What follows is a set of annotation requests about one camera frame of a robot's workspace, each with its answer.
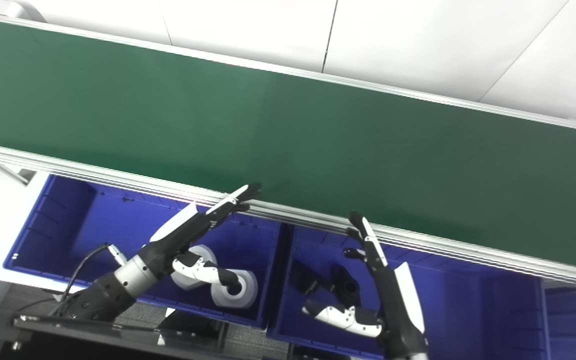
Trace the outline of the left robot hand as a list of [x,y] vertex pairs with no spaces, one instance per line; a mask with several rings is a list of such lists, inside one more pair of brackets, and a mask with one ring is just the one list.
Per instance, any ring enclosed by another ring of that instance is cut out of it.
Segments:
[[221,226],[231,214],[249,210],[247,202],[256,198],[261,189],[261,183],[245,184],[205,212],[199,212],[196,204],[190,203],[157,230],[156,240],[144,246],[137,255],[158,281],[178,272],[200,282],[241,290],[243,286],[235,272],[220,268],[213,260],[190,248],[206,233]]

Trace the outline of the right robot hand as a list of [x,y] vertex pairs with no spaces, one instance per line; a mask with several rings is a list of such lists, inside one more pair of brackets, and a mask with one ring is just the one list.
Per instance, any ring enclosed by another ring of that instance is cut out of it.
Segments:
[[351,210],[348,221],[351,226],[346,228],[346,235],[356,240],[359,248],[345,248],[343,255],[363,262],[374,281],[380,308],[373,311],[358,305],[306,300],[302,312],[345,332],[374,338],[386,360],[429,359],[425,319],[409,264],[391,268],[363,214]]

